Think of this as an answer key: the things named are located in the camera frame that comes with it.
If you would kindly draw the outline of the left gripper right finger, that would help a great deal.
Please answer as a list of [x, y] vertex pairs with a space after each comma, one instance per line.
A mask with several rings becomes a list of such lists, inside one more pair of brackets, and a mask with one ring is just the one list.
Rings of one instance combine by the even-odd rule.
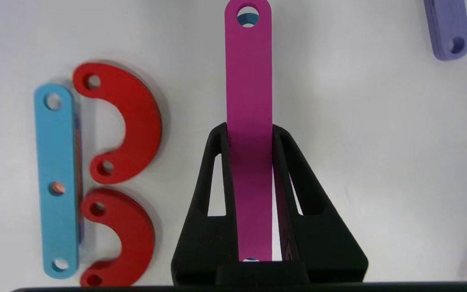
[[362, 282], [368, 259], [291, 134], [274, 125], [272, 164], [283, 261], [310, 283]]

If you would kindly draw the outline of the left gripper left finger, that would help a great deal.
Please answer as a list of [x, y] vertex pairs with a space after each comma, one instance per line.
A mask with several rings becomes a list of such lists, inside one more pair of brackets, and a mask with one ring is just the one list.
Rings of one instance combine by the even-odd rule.
[[[222, 159], [224, 216], [209, 216], [214, 163]], [[171, 261], [174, 284], [215, 284], [219, 267], [239, 261], [235, 189], [227, 124], [209, 134], [195, 190]]]

